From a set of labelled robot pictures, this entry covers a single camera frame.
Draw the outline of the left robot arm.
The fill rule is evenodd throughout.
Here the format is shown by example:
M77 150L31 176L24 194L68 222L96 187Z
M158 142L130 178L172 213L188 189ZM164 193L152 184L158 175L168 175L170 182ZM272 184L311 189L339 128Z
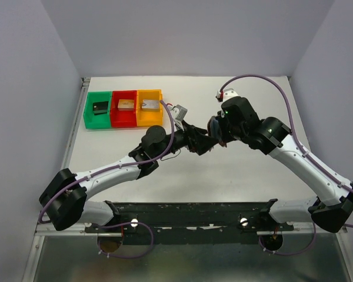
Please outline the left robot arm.
M57 231L75 223L91 223L112 232L118 227L118 210L109 201L92 202L91 197L151 174L158 168L159 159L179 149L185 147L200 156L217 143L218 139L209 136L207 130L187 123L170 134L162 126L151 126L140 144L117 162L79 173L60 170L39 198L40 216L48 216L47 221Z

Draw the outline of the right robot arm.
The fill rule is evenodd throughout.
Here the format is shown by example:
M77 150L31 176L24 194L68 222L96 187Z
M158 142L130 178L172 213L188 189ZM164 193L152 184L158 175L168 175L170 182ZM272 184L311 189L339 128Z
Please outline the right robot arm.
M259 215L260 226L272 230L288 221L312 222L325 231L338 232L353 212L353 181L306 150L279 119L259 119L248 99L233 96L220 102L221 111L210 121L211 135L222 144L239 140L252 150L260 150L282 163L315 193L305 200L271 200Z

